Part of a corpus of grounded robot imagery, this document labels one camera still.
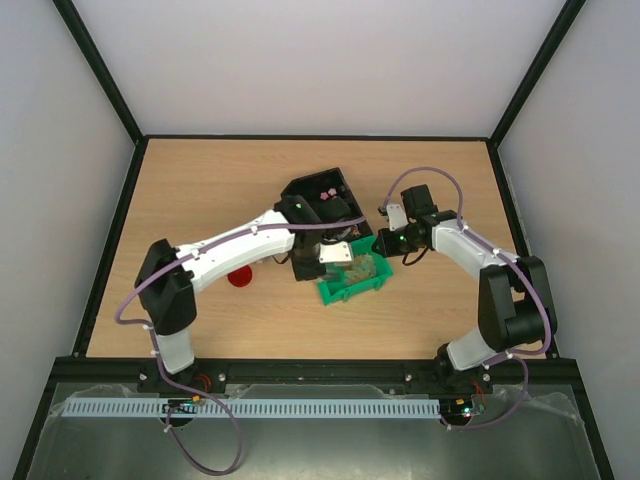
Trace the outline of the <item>metal scoop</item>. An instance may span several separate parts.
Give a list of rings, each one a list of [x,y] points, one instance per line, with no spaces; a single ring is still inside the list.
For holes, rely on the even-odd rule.
[[[330,284],[340,284],[341,288],[345,285],[346,272],[352,267],[351,262],[335,262],[325,264],[325,274],[322,281]]]

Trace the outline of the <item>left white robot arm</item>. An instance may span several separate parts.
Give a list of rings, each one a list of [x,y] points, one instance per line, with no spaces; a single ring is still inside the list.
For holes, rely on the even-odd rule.
[[[298,281],[325,271],[323,240],[346,226],[322,219],[301,196],[284,196],[257,218],[217,236],[171,245],[154,242],[134,282],[148,318],[154,354],[168,374],[191,367],[195,353],[190,328],[197,317],[196,297],[217,280],[278,254],[294,258]]]

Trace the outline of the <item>green bin with gummies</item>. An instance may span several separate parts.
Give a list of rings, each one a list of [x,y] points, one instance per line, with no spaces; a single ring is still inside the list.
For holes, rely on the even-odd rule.
[[[322,303],[325,306],[348,301],[361,293],[380,290],[393,276],[393,270],[388,260],[371,249],[374,236],[367,236],[351,243],[353,262],[350,270],[346,272],[345,285],[325,283],[322,280],[317,283]]]

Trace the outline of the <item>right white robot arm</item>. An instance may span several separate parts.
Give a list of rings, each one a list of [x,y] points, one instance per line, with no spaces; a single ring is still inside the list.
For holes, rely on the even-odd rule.
[[[427,185],[387,195],[380,214],[388,226],[372,249],[383,257],[433,251],[446,256],[478,285],[477,326],[441,345],[434,378],[445,390],[460,390],[471,370],[488,369],[514,357],[544,358],[557,330],[557,317],[542,260],[519,256],[489,242],[463,219],[461,210],[441,210]]]

